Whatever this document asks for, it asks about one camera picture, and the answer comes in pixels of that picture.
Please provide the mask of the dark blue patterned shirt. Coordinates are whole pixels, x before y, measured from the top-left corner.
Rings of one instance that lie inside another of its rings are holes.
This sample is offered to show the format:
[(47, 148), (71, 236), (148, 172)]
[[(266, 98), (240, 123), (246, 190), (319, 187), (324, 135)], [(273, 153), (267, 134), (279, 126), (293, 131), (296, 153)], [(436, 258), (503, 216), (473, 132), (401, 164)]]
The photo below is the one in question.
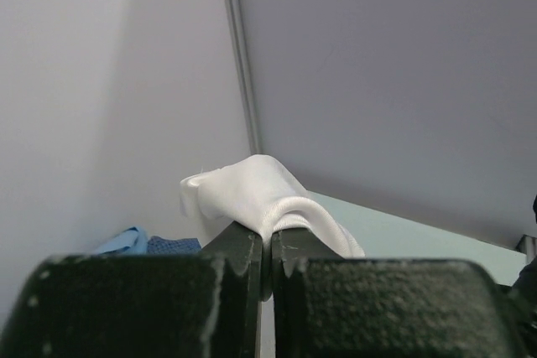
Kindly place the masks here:
[(147, 242), (149, 255), (183, 255), (197, 253), (200, 250), (201, 245), (196, 238), (170, 240), (152, 236)]

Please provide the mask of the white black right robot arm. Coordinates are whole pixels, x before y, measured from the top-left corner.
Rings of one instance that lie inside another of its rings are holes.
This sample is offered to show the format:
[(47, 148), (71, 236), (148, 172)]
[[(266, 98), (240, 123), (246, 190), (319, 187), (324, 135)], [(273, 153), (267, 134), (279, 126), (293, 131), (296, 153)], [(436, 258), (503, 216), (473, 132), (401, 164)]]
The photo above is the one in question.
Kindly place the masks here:
[(523, 236), (519, 245), (527, 264), (511, 287), (509, 297), (519, 311), (521, 323), (529, 333), (536, 335), (536, 237)]

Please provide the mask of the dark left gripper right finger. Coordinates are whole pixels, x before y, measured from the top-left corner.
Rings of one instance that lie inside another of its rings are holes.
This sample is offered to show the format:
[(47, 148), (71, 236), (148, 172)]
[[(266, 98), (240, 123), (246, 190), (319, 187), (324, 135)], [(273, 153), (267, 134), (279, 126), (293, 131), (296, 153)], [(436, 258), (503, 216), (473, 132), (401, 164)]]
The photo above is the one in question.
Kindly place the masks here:
[(533, 357), (536, 307), (461, 259), (345, 259), (311, 231), (271, 240), (279, 357)]

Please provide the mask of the white long sleeve shirt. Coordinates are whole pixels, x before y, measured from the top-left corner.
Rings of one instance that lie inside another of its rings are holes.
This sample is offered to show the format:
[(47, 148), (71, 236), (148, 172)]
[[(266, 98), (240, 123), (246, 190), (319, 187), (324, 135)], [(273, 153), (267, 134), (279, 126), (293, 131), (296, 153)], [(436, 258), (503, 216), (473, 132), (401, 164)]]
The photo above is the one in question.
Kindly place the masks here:
[(305, 228), (342, 257), (365, 256), (350, 232), (310, 197), (281, 162), (268, 155), (256, 154), (182, 179), (180, 206), (199, 230), (203, 246), (236, 221), (260, 235), (265, 247), (277, 231)]

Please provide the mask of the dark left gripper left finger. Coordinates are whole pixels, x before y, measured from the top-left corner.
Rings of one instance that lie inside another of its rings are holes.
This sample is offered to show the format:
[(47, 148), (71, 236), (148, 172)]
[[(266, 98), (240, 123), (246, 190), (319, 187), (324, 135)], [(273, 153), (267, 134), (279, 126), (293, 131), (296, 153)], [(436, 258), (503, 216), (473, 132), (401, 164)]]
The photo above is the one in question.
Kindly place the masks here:
[(4, 357), (255, 357), (263, 243), (233, 223), (190, 255), (57, 256), (24, 284)]

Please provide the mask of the light blue long sleeve shirt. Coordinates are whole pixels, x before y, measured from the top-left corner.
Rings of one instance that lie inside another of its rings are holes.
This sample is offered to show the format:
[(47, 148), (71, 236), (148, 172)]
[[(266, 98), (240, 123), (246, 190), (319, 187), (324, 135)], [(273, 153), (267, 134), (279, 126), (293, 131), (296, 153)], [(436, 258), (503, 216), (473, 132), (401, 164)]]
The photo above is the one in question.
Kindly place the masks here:
[(93, 255), (143, 255), (147, 253), (148, 236), (144, 229), (134, 226), (110, 238)]

